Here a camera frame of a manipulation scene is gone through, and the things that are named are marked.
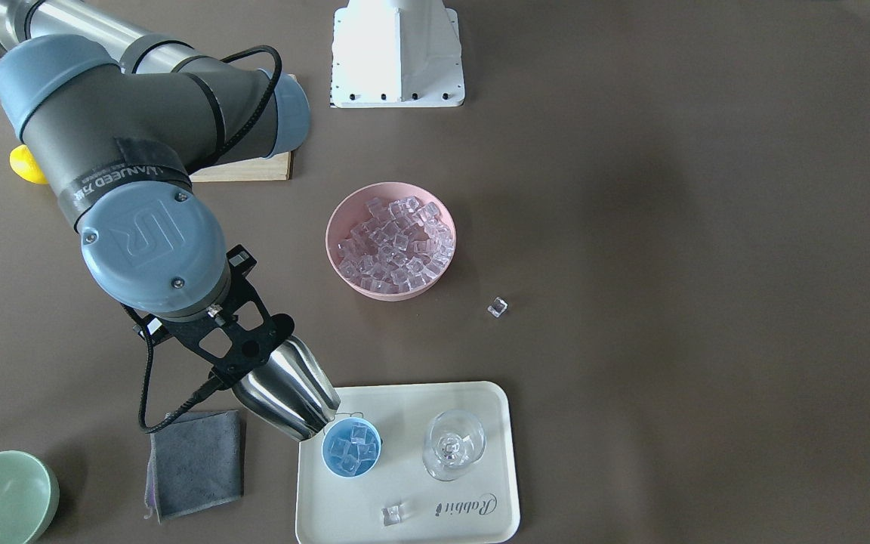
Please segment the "robotic arm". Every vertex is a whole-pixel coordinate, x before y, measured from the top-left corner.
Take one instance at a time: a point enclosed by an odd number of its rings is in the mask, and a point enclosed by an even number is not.
[[[320,431],[338,396],[292,337],[293,320],[270,316],[246,279],[255,259],[241,246],[227,251],[189,177],[204,166],[290,151],[307,136],[307,98],[280,77],[276,51],[260,46],[218,60],[79,0],[0,0],[3,51],[0,100],[15,135],[79,234],[93,277],[147,342],[144,431],[231,387],[298,440]],[[257,52],[275,59],[271,73],[227,64]],[[247,330],[238,313],[251,304],[262,324]],[[215,330],[230,341],[225,354],[201,347]],[[179,410],[147,427],[153,347],[174,337],[211,372]],[[273,396],[252,374],[269,365],[279,382]]]

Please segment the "wooden board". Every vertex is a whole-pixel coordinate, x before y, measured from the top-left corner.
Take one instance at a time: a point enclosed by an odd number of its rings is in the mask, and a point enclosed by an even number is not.
[[[294,152],[280,153],[269,159],[248,159],[227,165],[210,166],[197,170],[190,179],[211,181],[283,181],[291,179]]]

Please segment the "gray cloth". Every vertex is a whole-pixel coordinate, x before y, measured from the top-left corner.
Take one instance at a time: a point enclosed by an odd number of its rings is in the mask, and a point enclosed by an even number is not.
[[[244,495],[237,410],[197,411],[150,434],[146,505],[160,522]]]

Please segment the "mint green bowl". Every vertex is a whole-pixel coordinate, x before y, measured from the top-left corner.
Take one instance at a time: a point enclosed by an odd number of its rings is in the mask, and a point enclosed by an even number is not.
[[[49,467],[24,451],[0,451],[0,544],[35,541],[58,503],[59,484]]]

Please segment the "clear glass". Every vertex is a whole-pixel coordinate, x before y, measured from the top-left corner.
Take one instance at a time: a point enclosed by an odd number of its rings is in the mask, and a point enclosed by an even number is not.
[[[425,432],[421,461],[432,478],[449,482],[469,472],[486,451],[486,430],[473,413],[448,410]]]

